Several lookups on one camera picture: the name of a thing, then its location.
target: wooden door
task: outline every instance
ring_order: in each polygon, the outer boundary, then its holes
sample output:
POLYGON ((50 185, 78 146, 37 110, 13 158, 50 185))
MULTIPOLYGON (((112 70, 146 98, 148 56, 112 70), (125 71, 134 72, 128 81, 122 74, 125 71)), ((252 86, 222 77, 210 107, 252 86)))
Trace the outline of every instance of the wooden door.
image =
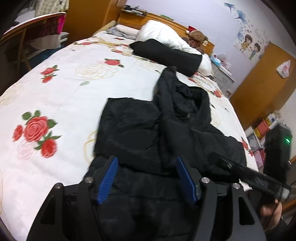
POLYGON ((63 28, 70 33, 66 44, 88 38, 100 29, 108 4, 109 0, 70 0, 63 28))
POLYGON ((230 98, 244 129, 264 118, 273 108, 281 108, 296 87, 295 59, 278 46, 270 43, 260 61, 252 69, 230 98), (291 59, 290 76, 283 79, 276 68, 291 59))
POLYGON ((117 20, 120 14, 120 9, 126 4, 127 0, 111 0, 108 6, 108 10, 104 17, 102 26, 106 25, 112 20, 117 20))

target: black device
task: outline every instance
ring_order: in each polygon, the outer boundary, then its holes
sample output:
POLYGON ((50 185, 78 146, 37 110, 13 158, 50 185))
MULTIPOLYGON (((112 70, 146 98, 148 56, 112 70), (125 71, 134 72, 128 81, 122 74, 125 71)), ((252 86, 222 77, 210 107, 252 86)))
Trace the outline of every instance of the black device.
POLYGON ((280 182, 286 182, 291 166, 292 137, 291 129, 283 124, 278 124, 266 134, 263 173, 280 182))
MULTIPOLYGON (((240 176, 242 173, 242 180, 274 197, 277 197, 279 190, 287 188, 271 177, 239 164, 237 166, 218 154, 209 158, 218 166, 231 170, 232 175, 240 176), (268 181, 269 185, 258 184, 256 177, 268 181)), ((96 209, 107 199, 117 168, 118 160, 111 156, 103 168, 97 169, 92 177, 86 177, 77 185, 63 186, 62 183, 56 183, 41 206, 27 241, 106 240, 96 209)), ((228 217, 225 217, 231 225, 226 240, 266 240, 259 218, 239 183, 216 184, 202 177, 196 168, 190 167, 184 157, 177 158, 176 169, 181 187, 191 205, 201 206, 188 241, 211 240, 218 200, 221 199, 225 199, 230 208, 228 217)))

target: santa hat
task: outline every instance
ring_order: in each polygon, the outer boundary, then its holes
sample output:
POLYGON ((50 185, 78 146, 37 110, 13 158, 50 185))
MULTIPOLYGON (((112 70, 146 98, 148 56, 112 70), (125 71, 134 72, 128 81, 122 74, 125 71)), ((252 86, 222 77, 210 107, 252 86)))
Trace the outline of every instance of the santa hat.
POLYGON ((197 30, 194 27, 188 26, 188 29, 186 30, 186 34, 189 34, 190 32, 197 30))

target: white pillow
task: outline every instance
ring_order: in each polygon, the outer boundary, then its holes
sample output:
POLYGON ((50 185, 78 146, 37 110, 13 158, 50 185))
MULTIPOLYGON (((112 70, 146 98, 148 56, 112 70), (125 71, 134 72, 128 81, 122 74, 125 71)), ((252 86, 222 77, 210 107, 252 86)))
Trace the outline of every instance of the white pillow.
POLYGON ((202 61, 200 62, 200 66, 198 67, 197 71, 204 76, 209 76, 212 74, 212 63, 206 53, 202 55, 202 61))
POLYGON ((191 48, 171 27, 164 23, 149 20, 140 29, 136 41, 146 41, 155 39, 158 42, 170 47, 171 49, 179 49, 188 53, 201 54, 194 48, 191 48))
POLYGON ((137 37, 137 34, 140 31, 140 30, 137 30, 135 28, 130 28, 128 26, 124 26, 124 25, 121 25, 121 24, 116 25, 115 29, 120 31, 120 32, 123 32, 124 34, 131 35, 131 36, 134 36, 134 37, 137 37))

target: white duvet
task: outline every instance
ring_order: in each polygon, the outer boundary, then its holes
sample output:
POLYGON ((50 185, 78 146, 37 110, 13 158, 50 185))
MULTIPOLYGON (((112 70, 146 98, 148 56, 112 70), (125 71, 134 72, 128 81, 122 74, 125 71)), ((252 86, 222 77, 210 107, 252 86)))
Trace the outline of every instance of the white duvet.
MULTIPOLYGON (((145 25, 142 26, 139 31, 136 41, 146 41, 148 39, 155 39, 158 42, 170 47, 171 49, 178 49, 188 53, 200 54, 201 52, 190 47, 171 27, 164 23, 149 20, 145 25)), ((202 61, 199 68, 199 73, 205 76, 209 76, 212 73, 212 64, 209 56, 203 54, 202 61)))

